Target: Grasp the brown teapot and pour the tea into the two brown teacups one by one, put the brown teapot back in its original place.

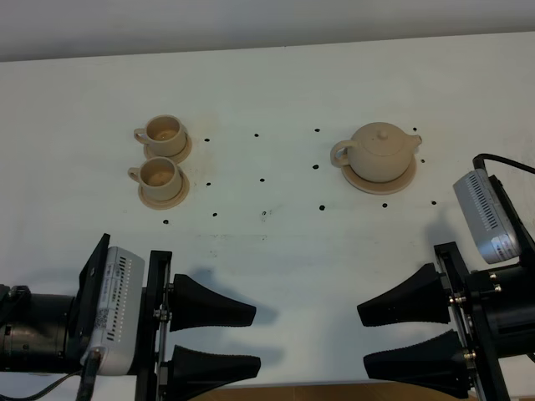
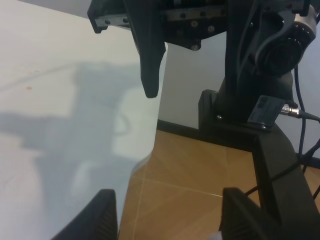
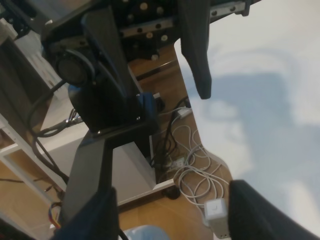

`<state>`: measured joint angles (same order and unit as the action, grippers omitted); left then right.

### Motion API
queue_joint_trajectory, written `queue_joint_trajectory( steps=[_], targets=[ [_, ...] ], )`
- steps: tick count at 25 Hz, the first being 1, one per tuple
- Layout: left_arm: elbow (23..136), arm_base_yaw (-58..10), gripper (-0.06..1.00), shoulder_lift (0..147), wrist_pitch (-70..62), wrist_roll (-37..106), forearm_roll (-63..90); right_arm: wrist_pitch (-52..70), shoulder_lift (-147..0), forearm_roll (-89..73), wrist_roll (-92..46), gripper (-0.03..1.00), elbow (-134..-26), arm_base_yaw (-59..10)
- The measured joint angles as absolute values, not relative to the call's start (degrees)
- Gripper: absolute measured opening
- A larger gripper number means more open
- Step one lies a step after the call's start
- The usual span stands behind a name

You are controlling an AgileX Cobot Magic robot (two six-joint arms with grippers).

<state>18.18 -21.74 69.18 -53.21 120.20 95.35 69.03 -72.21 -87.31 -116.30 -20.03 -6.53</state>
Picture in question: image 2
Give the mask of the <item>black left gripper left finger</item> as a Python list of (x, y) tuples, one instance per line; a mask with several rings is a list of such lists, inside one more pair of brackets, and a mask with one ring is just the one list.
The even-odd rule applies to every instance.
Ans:
[(116, 192), (101, 189), (54, 240), (117, 240)]

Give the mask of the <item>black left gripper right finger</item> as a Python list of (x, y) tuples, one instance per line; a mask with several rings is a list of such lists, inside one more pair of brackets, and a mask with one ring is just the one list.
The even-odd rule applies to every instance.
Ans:
[(268, 219), (238, 188), (225, 188), (219, 230), (224, 240), (267, 240)]

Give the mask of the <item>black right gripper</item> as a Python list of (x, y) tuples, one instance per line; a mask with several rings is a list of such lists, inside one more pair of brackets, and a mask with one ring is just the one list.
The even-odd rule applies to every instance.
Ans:
[(238, 51), (249, 13), (248, 0), (93, 0), (87, 10), (96, 34), (131, 30), (147, 98), (158, 96), (165, 43), (196, 51), (202, 40), (227, 33), (228, 50)]

